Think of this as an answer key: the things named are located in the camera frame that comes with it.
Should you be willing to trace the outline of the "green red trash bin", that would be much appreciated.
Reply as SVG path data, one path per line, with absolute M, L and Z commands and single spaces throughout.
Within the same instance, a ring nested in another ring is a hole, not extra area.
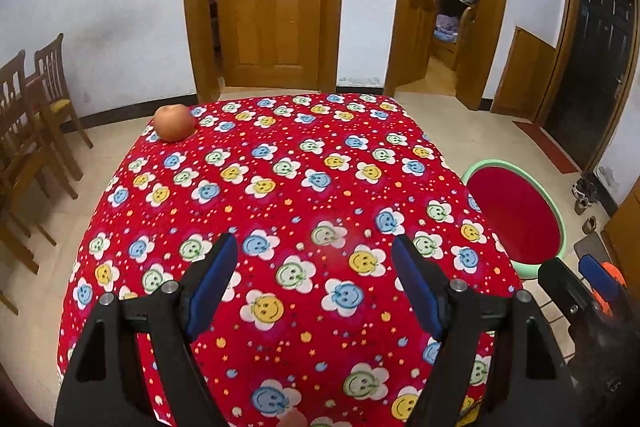
M 521 279 L 536 279 L 544 262 L 564 256 L 560 210 L 531 174 L 506 160 L 484 159 L 465 171 L 462 182 Z

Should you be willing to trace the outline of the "orange plastic stool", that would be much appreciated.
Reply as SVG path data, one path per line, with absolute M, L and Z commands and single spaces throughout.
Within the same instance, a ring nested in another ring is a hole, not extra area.
M 623 290 L 626 288 L 626 281 L 622 272 L 613 263 L 605 261 L 601 267 L 605 272 L 604 282 L 593 291 L 593 295 L 596 297 L 602 311 L 612 317 L 620 305 L 620 298 L 622 298 Z

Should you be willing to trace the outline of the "grey floor mat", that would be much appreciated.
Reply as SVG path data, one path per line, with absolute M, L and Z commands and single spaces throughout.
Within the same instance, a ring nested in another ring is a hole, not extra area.
M 599 262 L 610 261 L 608 250 L 598 232 L 592 232 L 585 235 L 582 239 L 579 239 L 579 241 L 574 244 L 574 251 L 578 259 L 589 255 Z

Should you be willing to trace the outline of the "wooden side cabinet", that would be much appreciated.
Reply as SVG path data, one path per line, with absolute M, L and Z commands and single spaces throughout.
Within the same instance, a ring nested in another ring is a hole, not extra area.
M 602 230 L 605 246 L 634 297 L 640 291 L 640 179 Z

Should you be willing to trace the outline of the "shoes by door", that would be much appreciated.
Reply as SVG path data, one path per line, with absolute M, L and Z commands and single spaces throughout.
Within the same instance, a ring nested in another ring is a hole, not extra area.
M 575 199 L 574 211 L 581 216 L 595 202 L 598 201 L 598 192 L 594 184 L 581 176 L 572 185 L 572 194 Z M 582 233 L 588 235 L 597 230 L 598 220 L 596 216 L 589 216 L 582 224 Z

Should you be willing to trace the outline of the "red door mat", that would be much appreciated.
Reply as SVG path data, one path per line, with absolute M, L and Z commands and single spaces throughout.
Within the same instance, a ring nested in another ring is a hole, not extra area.
M 513 124 L 523 131 L 529 139 L 541 149 L 541 152 L 551 161 L 551 164 L 559 173 L 570 174 L 579 172 L 579 168 L 574 162 L 568 158 L 559 145 L 555 144 L 550 136 L 544 133 L 541 127 L 525 121 L 513 121 Z

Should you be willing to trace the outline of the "dark entrance door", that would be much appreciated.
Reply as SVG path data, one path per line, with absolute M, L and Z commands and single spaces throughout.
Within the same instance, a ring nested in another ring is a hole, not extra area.
M 551 77 L 535 122 L 580 169 L 613 138 L 639 53 L 639 0 L 565 0 Z

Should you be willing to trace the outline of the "red smiley flower tablecloth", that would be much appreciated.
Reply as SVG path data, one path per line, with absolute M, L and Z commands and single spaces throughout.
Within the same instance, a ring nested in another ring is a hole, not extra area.
M 312 425 L 404 425 L 439 345 L 412 312 L 393 240 L 509 296 L 521 283 L 480 206 L 386 96 L 247 98 L 192 114 L 177 143 L 146 128 L 105 187 L 70 273 L 58 369 L 103 294 L 149 295 L 227 232 L 238 261 L 193 352 L 228 421 L 272 426 L 298 410 Z

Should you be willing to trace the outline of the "wooden chair at edge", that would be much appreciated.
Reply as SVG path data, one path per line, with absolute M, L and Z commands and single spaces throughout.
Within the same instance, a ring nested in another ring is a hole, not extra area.
M 1 244 L 32 274 L 39 272 L 34 253 L 23 239 L 32 236 L 17 216 L 17 207 L 34 182 L 49 170 L 71 198 L 78 194 L 37 128 L 32 104 L 27 101 L 25 52 L 1 66 Z

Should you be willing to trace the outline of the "red apple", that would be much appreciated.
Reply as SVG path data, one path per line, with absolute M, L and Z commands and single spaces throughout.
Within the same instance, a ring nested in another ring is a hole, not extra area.
M 152 118 L 154 131 L 161 140 L 175 143 L 195 132 L 195 118 L 183 104 L 160 106 Z

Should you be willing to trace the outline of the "bed with blue bedding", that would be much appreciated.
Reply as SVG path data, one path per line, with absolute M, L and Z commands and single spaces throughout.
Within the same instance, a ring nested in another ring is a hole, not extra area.
M 457 68 L 458 55 L 477 0 L 439 0 L 432 54 L 449 69 Z

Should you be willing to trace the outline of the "low wooden wall cabinet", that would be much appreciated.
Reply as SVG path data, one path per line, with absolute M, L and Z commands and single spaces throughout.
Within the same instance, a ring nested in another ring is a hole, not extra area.
M 549 87 L 555 48 L 518 26 L 491 112 L 533 121 Z

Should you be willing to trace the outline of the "wooden chair near wall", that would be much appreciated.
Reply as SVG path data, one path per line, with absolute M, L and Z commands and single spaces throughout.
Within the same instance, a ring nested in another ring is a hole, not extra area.
M 89 148 L 93 148 L 93 143 L 89 138 L 84 126 L 76 113 L 70 89 L 68 89 L 64 64 L 63 64 L 63 45 L 64 34 L 60 32 L 58 36 L 42 49 L 34 53 L 35 72 L 43 75 L 43 89 L 46 94 L 48 109 L 47 128 L 53 145 L 58 155 L 61 156 L 64 166 L 67 168 L 70 176 L 79 181 L 84 174 L 82 173 L 77 160 L 75 159 L 70 146 L 64 139 L 62 126 L 70 121 L 76 132 Z

